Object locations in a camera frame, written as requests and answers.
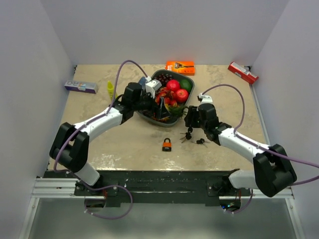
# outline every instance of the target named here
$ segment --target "orange padlock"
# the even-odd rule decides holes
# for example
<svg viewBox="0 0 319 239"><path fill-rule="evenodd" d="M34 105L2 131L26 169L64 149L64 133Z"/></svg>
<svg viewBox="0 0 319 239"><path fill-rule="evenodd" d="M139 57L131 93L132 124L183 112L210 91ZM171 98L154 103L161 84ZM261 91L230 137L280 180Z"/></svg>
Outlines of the orange padlock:
<svg viewBox="0 0 319 239"><path fill-rule="evenodd" d="M163 143L163 148L162 148L163 151L166 151L166 152L170 152L171 151L171 142L170 142L170 138L165 138L164 139L164 143Z"/></svg>

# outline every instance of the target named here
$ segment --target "white and purple box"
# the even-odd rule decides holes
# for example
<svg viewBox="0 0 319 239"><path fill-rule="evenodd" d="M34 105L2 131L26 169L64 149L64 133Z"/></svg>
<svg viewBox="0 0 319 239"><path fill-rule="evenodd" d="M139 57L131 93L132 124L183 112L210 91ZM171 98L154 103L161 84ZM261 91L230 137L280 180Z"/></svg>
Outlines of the white and purple box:
<svg viewBox="0 0 319 239"><path fill-rule="evenodd" d="M96 94L98 92L98 85L91 82L67 81L65 82L64 87L68 91L78 91L91 94Z"/></svg>

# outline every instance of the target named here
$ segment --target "white wall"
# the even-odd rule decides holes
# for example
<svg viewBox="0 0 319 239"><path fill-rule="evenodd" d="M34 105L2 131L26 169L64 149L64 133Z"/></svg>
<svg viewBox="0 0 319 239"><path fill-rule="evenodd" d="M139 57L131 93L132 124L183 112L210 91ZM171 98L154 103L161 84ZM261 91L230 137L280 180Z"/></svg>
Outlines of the white wall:
<svg viewBox="0 0 319 239"><path fill-rule="evenodd" d="M18 237L73 69L39 0L0 1L0 238Z"/></svg>
<svg viewBox="0 0 319 239"><path fill-rule="evenodd" d="M288 0L41 0L74 64L251 65Z"/></svg>
<svg viewBox="0 0 319 239"><path fill-rule="evenodd" d="M290 0L253 64L257 97L272 144L319 163L319 1ZM298 179L318 169L294 164ZM319 237L319 181L293 188L308 239Z"/></svg>

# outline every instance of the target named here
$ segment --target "yellow marker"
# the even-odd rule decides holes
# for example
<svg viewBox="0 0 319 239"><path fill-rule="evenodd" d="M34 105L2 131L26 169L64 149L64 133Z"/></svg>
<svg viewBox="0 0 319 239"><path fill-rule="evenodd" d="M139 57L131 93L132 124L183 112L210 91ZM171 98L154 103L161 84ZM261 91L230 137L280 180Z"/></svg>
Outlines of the yellow marker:
<svg viewBox="0 0 319 239"><path fill-rule="evenodd" d="M114 86L113 86L113 84L110 81L108 81L108 92L109 92L109 96L110 96L110 98L112 100L113 92L114 92Z"/></svg>

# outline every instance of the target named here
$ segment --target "beige table surface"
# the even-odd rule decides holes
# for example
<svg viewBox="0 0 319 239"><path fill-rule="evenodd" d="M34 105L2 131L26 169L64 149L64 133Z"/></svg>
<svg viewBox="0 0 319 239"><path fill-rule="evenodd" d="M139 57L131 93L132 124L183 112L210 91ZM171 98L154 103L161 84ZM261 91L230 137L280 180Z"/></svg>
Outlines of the beige table surface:
<svg viewBox="0 0 319 239"><path fill-rule="evenodd" d="M107 81L114 82L119 65L78 65L74 80L95 82L98 93L70 92L61 123L82 122L103 111L110 103ZM164 65L142 65L148 75L163 69ZM120 74L117 93L122 94L129 82L143 76L135 66L126 65ZM225 65L196 65L196 75L191 76L195 89L189 105L198 105L197 95L207 88L227 83L237 87L245 98L246 115L239 132L264 142L261 124L251 95L249 84L227 70ZM219 120L235 127L241 118L242 103L236 91L220 87L208 93L212 96ZM184 120L164 128L152 125L137 114L123 125L114 127L97 137L89 146L88 161L98 170L231 170L252 169L252 165L228 148L211 142L207 148L189 141L181 143L181 132L186 132ZM192 139L206 138L203 130L194 129ZM172 142L172 152L161 150L164 138Z"/></svg>

